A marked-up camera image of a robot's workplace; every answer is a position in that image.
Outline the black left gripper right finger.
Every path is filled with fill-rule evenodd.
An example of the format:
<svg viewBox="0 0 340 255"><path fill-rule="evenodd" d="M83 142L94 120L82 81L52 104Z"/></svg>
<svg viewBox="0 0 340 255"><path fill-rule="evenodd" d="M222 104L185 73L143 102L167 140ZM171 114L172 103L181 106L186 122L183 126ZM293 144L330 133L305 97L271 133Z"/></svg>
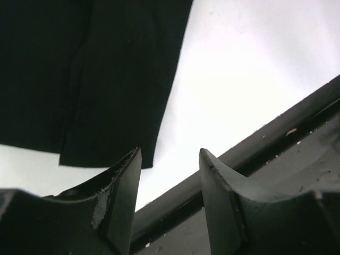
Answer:
<svg viewBox="0 0 340 255"><path fill-rule="evenodd" d="M339 254L338 190L282 194L207 149L199 167L212 254Z"/></svg>

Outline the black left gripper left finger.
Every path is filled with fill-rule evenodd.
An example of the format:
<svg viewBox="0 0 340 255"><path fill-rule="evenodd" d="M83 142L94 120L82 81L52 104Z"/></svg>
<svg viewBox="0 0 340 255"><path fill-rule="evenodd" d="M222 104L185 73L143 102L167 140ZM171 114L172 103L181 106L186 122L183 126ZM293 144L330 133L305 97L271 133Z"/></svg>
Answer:
<svg viewBox="0 0 340 255"><path fill-rule="evenodd" d="M57 196L1 189L1 254L128 254L140 174L136 148Z"/></svg>

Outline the black t-shirt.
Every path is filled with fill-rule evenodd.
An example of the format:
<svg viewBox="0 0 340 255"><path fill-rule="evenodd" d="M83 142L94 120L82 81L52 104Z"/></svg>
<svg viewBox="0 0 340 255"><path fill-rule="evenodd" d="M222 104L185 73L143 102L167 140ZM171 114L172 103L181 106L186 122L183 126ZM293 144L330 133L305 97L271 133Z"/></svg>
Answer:
<svg viewBox="0 0 340 255"><path fill-rule="evenodd" d="M191 1L1 1L1 144L153 166Z"/></svg>

